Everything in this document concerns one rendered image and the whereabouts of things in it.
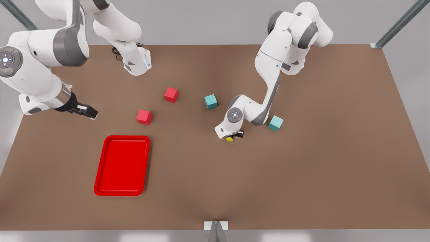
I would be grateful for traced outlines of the silver frame post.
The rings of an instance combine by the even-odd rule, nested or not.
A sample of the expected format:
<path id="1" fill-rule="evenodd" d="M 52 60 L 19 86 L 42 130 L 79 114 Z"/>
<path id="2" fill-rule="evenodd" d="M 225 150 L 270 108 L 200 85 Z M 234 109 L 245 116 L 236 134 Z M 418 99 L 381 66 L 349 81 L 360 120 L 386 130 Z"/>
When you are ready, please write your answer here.
<path id="1" fill-rule="evenodd" d="M 397 20 L 397 22 L 376 43 L 370 43 L 370 47 L 374 49 L 382 49 L 429 3 L 430 0 L 416 0 L 416 2 L 403 14 L 403 16 Z"/>
<path id="2" fill-rule="evenodd" d="M 209 230 L 208 242 L 228 242 L 225 230 L 228 230 L 227 221 L 205 221 L 204 230 Z"/>
<path id="3" fill-rule="evenodd" d="M 0 4 L 27 30 L 38 30 L 38 27 L 15 5 L 12 0 L 0 0 Z"/>

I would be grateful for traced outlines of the red cube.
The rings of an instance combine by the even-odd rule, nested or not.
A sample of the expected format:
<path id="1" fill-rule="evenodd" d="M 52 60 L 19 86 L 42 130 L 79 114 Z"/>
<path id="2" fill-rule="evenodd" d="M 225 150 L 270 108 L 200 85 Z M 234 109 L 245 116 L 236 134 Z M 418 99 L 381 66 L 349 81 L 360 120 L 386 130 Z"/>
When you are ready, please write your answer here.
<path id="1" fill-rule="evenodd" d="M 178 98 L 178 90 L 168 87 L 164 94 L 164 98 L 166 99 L 166 101 L 175 103 Z"/>
<path id="2" fill-rule="evenodd" d="M 152 121 L 152 113 L 146 110 L 139 110 L 136 120 L 141 124 L 149 125 Z"/>

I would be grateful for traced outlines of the red rectangular tray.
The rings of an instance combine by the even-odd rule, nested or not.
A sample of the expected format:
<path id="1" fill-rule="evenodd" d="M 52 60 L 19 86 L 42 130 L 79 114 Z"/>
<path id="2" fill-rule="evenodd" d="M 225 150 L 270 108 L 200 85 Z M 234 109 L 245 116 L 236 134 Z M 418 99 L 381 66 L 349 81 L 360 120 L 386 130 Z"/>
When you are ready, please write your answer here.
<path id="1" fill-rule="evenodd" d="M 144 190 L 150 139 L 111 135 L 103 143 L 94 193 L 97 196 L 138 196 Z"/>

